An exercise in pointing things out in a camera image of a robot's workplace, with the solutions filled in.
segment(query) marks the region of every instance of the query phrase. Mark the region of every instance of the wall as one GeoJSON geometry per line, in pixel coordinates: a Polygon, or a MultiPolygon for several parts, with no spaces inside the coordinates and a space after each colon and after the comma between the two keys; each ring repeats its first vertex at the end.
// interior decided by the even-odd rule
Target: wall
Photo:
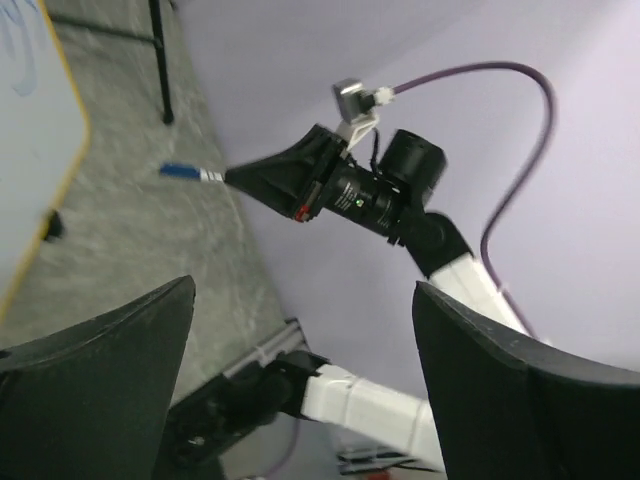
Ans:
{"type": "MultiPolygon", "coordinates": [[[[557,87],[560,128],[539,175],[498,229],[495,263],[541,336],[640,367],[633,287],[640,281],[640,67],[633,52],[640,4],[390,5],[188,3],[187,40],[229,164],[282,150],[313,123],[336,125],[329,88],[345,77],[376,87],[464,62],[531,64],[557,87]]],[[[536,138],[540,94],[525,77],[493,72],[406,95],[381,111],[383,138],[406,128],[445,150],[449,168],[431,207],[450,215],[477,248],[489,212],[536,138]]],[[[424,396],[410,318],[419,274],[408,255],[328,212],[298,225],[244,201],[283,305],[299,317],[311,347],[424,396]]]]}

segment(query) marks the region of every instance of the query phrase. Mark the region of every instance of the blue marker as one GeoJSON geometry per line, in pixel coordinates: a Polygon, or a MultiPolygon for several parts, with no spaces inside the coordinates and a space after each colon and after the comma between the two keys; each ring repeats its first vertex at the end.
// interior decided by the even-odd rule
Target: blue marker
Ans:
{"type": "Polygon", "coordinates": [[[198,182],[224,182],[224,177],[221,173],[179,163],[165,163],[160,167],[160,175],[196,180],[198,182]]]}

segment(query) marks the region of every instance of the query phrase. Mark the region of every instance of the blue drawing on whiteboard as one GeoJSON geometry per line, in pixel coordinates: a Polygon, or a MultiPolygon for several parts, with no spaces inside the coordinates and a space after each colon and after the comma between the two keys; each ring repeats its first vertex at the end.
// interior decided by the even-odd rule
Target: blue drawing on whiteboard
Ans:
{"type": "Polygon", "coordinates": [[[40,48],[46,42],[42,12],[35,0],[0,0],[0,50],[14,62],[23,65],[20,79],[12,85],[21,97],[31,95],[38,86],[32,34],[40,48]],[[29,31],[25,15],[35,15],[35,32],[29,31]],[[14,36],[16,30],[19,38],[14,36]]]}

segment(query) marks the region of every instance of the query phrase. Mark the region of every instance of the purple cable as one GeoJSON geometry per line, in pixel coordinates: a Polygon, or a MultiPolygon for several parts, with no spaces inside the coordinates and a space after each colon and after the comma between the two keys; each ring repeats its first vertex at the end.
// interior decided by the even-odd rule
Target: purple cable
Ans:
{"type": "Polygon", "coordinates": [[[285,450],[284,455],[282,455],[282,458],[278,460],[271,468],[269,468],[269,470],[267,470],[265,473],[262,474],[262,477],[265,480],[274,480],[276,474],[280,473],[280,470],[282,470],[282,468],[287,464],[287,462],[289,462],[289,460],[293,456],[293,453],[295,452],[295,449],[296,449],[296,445],[298,444],[298,439],[300,438],[301,421],[296,418],[294,422],[295,423],[293,426],[293,434],[291,435],[291,440],[289,441],[289,445],[287,446],[287,449],[285,450]]]}
{"type": "MultiPolygon", "coordinates": [[[[556,122],[556,96],[551,82],[547,77],[544,76],[544,74],[528,65],[509,61],[493,61],[471,63],[468,65],[461,65],[459,67],[447,68],[445,70],[430,73],[428,75],[424,75],[422,77],[411,80],[410,82],[398,85],[394,88],[394,92],[396,93],[396,95],[399,95],[403,92],[406,92],[407,90],[411,90],[414,87],[424,85],[435,80],[440,80],[441,78],[447,78],[454,75],[460,75],[462,73],[477,72],[482,70],[511,70],[526,75],[527,77],[534,80],[542,89],[546,108],[544,125],[540,132],[538,140],[536,141],[536,144],[531,151],[531,154],[525,162],[524,167],[522,168],[522,170],[520,170],[518,175],[516,175],[515,180],[513,181],[505,195],[502,197],[502,200],[498,202],[498,205],[489,217],[489,220],[482,233],[482,238],[480,239],[480,257],[482,258],[482,262],[484,263],[489,276],[493,280],[493,283],[495,283],[496,287],[500,289],[502,287],[502,282],[500,281],[500,277],[498,276],[498,273],[496,272],[496,269],[494,268],[489,256],[489,239],[491,238],[493,231],[495,230],[498,222],[502,218],[507,208],[511,206],[513,200],[522,191],[522,187],[524,187],[527,181],[530,180],[531,174],[533,173],[535,168],[540,165],[540,160],[542,160],[542,156],[545,153],[551,140],[556,122]]],[[[507,304],[520,319],[520,322],[524,326],[525,330],[532,338],[537,338],[531,326],[531,323],[526,319],[524,313],[518,307],[513,297],[509,294],[509,292],[505,290],[502,291],[502,294],[507,304]]]]}

